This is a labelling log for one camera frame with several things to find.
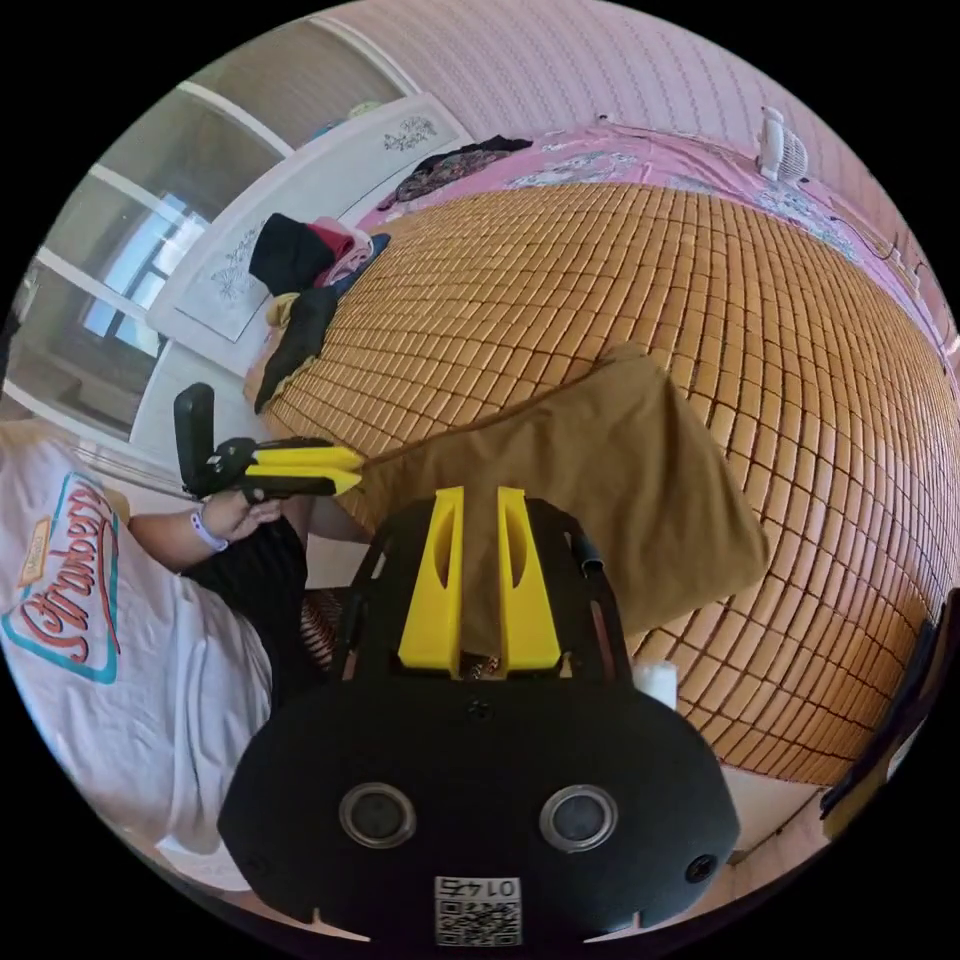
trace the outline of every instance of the pink wall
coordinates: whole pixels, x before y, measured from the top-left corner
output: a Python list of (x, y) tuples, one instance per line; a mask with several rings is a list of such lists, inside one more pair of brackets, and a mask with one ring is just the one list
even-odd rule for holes
[[(770, 104), (806, 144), (812, 177), (883, 236), (909, 234), (866, 166), (801, 101), (721, 47), (656, 17), (601, 0), (360, 0), (323, 16), (393, 57), (478, 140), (611, 112), (625, 123), (752, 152), (760, 108)], [(905, 253), (908, 264), (926, 260), (912, 234)], [(925, 273), (927, 303), (946, 339), (949, 312)]]

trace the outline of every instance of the pink clothing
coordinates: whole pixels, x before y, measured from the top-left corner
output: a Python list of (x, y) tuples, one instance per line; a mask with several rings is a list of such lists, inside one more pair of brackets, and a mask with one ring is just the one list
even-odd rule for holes
[(338, 280), (350, 276), (373, 256), (373, 241), (362, 230), (344, 226), (333, 217), (320, 217), (308, 226), (336, 257), (336, 263), (314, 280), (315, 287), (332, 286)]

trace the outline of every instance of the white t-shirt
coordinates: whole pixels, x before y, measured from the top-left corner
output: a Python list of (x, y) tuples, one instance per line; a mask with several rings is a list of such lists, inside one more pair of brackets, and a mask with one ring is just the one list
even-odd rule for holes
[(149, 557), (55, 441), (0, 426), (0, 643), (93, 808), (176, 867), (246, 889), (217, 817), (270, 712), (256, 633)]

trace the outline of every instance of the bamboo mat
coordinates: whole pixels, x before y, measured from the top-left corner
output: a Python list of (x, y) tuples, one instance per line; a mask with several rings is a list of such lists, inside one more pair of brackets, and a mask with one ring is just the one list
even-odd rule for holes
[(627, 339), (703, 418), (773, 554), (754, 589), (632, 648), (677, 664), (679, 709), (725, 763), (835, 783), (960, 582), (960, 423), (923, 334), (826, 245), (663, 188), (465, 197), (397, 231), (267, 420), (372, 456)]

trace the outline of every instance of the white fan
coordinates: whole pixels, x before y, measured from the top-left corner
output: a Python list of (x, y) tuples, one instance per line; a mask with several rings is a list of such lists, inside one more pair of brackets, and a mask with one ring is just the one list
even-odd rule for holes
[(807, 172), (807, 148), (783, 125), (783, 114), (773, 107), (763, 108), (757, 169), (767, 180), (784, 183), (796, 183)]

